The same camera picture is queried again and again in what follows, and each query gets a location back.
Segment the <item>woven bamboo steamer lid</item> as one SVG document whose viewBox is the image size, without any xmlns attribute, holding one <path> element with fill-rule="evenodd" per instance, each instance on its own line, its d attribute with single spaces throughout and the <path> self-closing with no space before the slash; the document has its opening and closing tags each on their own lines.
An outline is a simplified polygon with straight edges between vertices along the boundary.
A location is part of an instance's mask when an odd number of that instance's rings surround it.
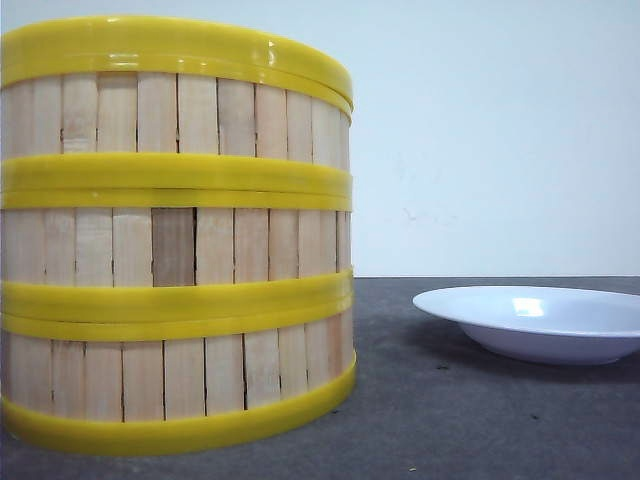
<svg viewBox="0 0 640 480">
<path fill-rule="evenodd" d="M 351 114 L 352 80 L 308 45 L 249 28 L 173 17 L 100 15 L 37 22 L 1 37 L 1 83 L 92 72 L 210 76 L 321 99 Z"/>
</svg>

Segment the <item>bamboo steamer basket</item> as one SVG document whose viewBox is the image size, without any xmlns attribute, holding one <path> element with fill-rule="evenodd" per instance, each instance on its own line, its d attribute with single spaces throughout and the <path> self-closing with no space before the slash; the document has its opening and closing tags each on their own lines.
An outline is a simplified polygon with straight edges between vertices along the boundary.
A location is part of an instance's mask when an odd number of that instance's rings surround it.
<svg viewBox="0 0 640 480">
<path fill-rule="evenodd" d="M 351 178 L 342 171 L 297 164 L 207 180 L 87 179 L 85 189 L 79 178 L 6 175 L 7 330 L 98 341 L 226 335 L 312 322 L 351 305 L 347 268 L 239 284 L 196 280 L 199 209 L 347 211 Z"/>
<path fill-rule="evenodd" d="M 307 324 L 122 349 L 124 418 L 3 405 L 10 433 L 93 455 L 164 455 L 277 435 L 328 413 L 355 382 L 352 311 Z"/>
<path fill-rule="evenodd" d="M 349 116 L 304 93 L 152 72 L 41 76 L 4 87 L 3 159 L 64 152 L 181 152 L 348 170 Z"/>
</svg>

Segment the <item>white plate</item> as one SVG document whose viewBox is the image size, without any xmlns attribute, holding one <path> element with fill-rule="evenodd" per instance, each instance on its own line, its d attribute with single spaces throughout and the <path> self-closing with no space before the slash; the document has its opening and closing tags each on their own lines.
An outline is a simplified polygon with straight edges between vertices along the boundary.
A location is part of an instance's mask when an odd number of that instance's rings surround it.
<svg viewBox="0 0 640 480">
<path fill-rule="evenodd" d="M 420 310 L 456 323 L 485 349 L 558 365 L 602 365 L 639 350 L 639 297 L 536 286 L 468 286 L 426 291 Z"/>
</svg>

